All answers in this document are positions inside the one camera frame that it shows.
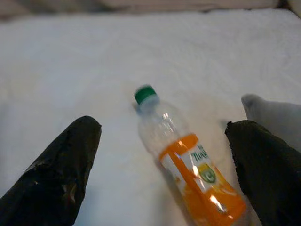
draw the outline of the orange label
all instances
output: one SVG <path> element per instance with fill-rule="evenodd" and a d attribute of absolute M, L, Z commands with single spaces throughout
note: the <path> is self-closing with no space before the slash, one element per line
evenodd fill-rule
<path fill-rule="evenodd" d="M 171 144 L 159 159 L 173 174 L 197 226 L 230 226 L 244 212 L 241 197 L 211 163 L 195 134 Z"/>

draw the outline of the white fur surface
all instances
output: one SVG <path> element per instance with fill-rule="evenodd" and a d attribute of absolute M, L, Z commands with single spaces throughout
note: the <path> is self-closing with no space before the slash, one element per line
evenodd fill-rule
<path fill-rule="evenodd" d="M 103 134 L 75 225 L 188 225 L 139 139 L 133 92 L 150 83 L 176 105 L 239 189 L 224 122 L 246 118 L 245 93 L 300 103 L 300 37 L 297 16 L 269 9 L 1 24 L 0 195 L 87 114 Z"/>

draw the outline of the logo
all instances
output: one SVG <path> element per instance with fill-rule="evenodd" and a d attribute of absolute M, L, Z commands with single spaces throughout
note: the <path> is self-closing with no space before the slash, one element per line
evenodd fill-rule
<path fill-rule="evenodd" d="M 207 183 L 214 184 L 216 181 L 216 176 L 214 171 L 206 164 L 203 163 L 198 167 L 198 172 L 201 178 Z"/>
<path fill-rule="evenodd" d="M 199 148 L 200 152 L 191 153 L 191 156 L 195 159 L 195 161 L 198 162 L 198 161 L 201 161 L 202 159 L 207 159 L 208 155 L 204 151 L 203 147 L 201 145 L 198 145 L 198 148 Z"/>

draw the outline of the green bottle cap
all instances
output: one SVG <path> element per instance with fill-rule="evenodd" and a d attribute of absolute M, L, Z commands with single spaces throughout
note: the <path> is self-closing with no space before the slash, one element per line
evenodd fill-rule
<path fill-rule="evenodd" d="M 144 85 L 137 89 L 134 96 L 138 104 L 141 104 L 146 98 L 157 95 L 155 90 L 150 85 Z"/>

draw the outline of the plastic bottle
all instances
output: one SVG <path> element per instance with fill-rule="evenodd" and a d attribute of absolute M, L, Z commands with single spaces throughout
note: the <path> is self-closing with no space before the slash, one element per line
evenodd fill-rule
<path fill-rule="evenodd" d="M 139 135 L 177 184 L 197 226 L 231 226 L 245 211 L 245 203 L 212 164 L 185 119 L 154 89 L 135 92 L 142 120 Z"/>

